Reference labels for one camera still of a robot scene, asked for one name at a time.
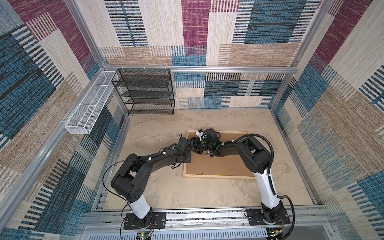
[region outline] black mesh rack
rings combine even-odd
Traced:
[[[166,69],[118,69],[112,81],[128,113],[173,114],[175,97]]]

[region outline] robotic arm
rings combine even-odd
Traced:
[[[191,151],[199,154],[208,151],[211,157],[240,155],[246,167],[255,175],[260,188],[262,210],[259,214],[261,214],[261,219],[265,224],[275,224],[281,214],[286,211],[280,200],[283,197],[276,194],[270,174],[273,156],[271,157],[271,153],[253,137],[259,135],[246,134],[237,140],[228,142],[220,142],[220,133],[215,132],[212,128],[205,131],[199,130],[196,135],[197,137],[191,139],[180,137],[177,144],[165,147],[152,155],[130,154],[123,162],[111,181],[111,187],[129,204],[133,212],[133,225],[147,228],[153,219],[152,208],[143,195],[150,174],[165,166],[175,168],[182,163],[190,162]]]

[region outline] white wire basket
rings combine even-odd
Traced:
[[[113,89],[112,80],[118,80],[116,72],[103,71],[100,73],[80,105],[65,124],[65,129],[70,134],[89,134],[91,132],[111,94]]]

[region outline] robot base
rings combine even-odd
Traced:
[[[153,212],[152,219],[156,221],[155,228],[165,228],[166,227],[166,212]],[[149,226],[145,229],[151,229],[153,227],[154,221],[151,221]],[[124,230],[136,230],[136,229],[144,229],[139,221],[136,220],[136,216],[133,213],[128,213],[126,215],[126,220],[124,221]]]
[[[258,226],[258,225],[268,225],[263,221],[264,215],[262,214],[263,209],[247,209],[245,210],[245,214],[248,216],[248,222],[250,226]],[[284,221],[284,224],[290,224],[291,220],[288,217],[287,211],[284,209],[279,214],[279,217]],[[281,225],[281,221],[277,220],[275,225]]]

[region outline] corkboard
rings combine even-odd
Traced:
[[[187,139],[196,137],[196,130],[187,131]],[[218,131],[221,142],[238,139],[248,132]],[[239,155],[210,157],[192,152],[192,162],[185,164],[183,177],[255,179]]]

